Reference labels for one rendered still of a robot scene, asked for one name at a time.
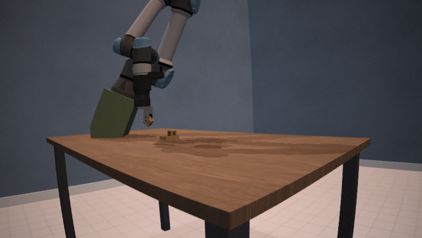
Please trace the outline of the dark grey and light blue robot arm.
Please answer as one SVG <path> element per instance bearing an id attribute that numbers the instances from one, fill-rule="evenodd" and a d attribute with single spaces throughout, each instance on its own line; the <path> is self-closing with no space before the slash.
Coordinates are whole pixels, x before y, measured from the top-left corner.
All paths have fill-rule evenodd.
<path id="1" fill-rule="evenodd" d="M 178 46 L 180 37 L 188 18 L 197 14 L 201 0 L 149 0 L 146 7 L 132 24 L 123 38 L 117 38 L 113 44 L 113 51 L 126 56 L 119 79 L 114 83 L 111 91 L 134 100 L 133 64 L 151 64 L 151 72 L 164 72 L 163 79 L 151 80 L 151 85 L 165 88 L 173 78 L 172 58 Z M 172 15 L 158 52 L 151 46 L 151 40 L 143 37 L 158 13 L 166 6 L 170 6 Z M 134 43 L 133 43 L 134 42 Z M 158 54 L 159 53 L 159 54 Z"/>

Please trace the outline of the orange number cube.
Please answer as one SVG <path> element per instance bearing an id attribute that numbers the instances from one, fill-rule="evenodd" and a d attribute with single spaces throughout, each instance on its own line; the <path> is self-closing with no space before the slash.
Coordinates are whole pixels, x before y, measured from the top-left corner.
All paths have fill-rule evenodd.
<path id="1" fill-rule="evenodd" d="M 173 135 L 176 135 L 176 130 L 167 130 L 167 135 L 168 136 L 173 136 Z"/>
<path id="2" fill-rule="evenodd" d="M 154 120 L 149 116 L 149 121 L 150 121 L 150 123 L 145 123 L 145 125 L 148 127 L 148 126 L 150 126 L 150 125 L 152 125 L 153 124 L 153 122 L 154 122 Z"/>

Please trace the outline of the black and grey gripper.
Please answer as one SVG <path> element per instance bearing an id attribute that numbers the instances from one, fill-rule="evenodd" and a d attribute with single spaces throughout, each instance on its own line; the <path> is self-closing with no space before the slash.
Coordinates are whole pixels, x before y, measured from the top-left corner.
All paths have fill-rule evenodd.
<path id="1" fill-rule="evenodd" d="M 162 66 L 160 71 L 151 72 L 151 64 L 134 64 L 133 74 L 134 107 L 143 109 L 144 123 L 150 123 L 149 116 L 153 119 L 153 106 L 150 104 L 151 80 L 164 78 Z"/>

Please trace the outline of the light wooden tray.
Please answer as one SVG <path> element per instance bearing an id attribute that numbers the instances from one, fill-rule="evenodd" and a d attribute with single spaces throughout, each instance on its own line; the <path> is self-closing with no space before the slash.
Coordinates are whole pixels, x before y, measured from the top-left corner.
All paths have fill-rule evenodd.
<path id="1" fill-rule="evenodd" d="M 165 141 L 167 141 L 167 140 L 174 140 L 174 139 L 179 139 L 179 135 L 173 135 L 173 136 L 164 135 L 164 136 L 159 136 L 159 139 L 160 140 L 165 140 Z"/>

